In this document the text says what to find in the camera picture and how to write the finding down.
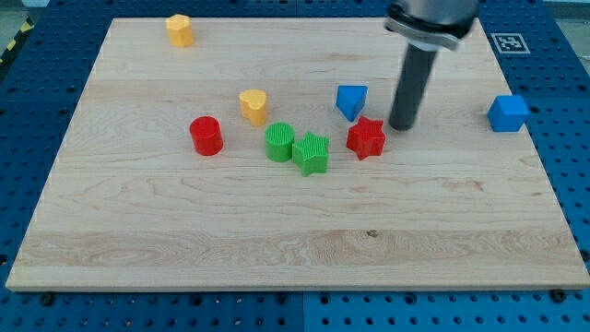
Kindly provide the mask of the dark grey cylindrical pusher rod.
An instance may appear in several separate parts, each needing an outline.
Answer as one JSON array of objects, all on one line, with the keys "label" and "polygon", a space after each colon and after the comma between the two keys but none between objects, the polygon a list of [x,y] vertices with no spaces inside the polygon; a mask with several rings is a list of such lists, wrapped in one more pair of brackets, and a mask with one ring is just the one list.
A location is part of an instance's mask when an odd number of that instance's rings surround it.
[{"label": "dark grey cylindrical pusher rod", "polygon": [[388,123],[396,131],[414,126],[437,51],[408,44]]}]

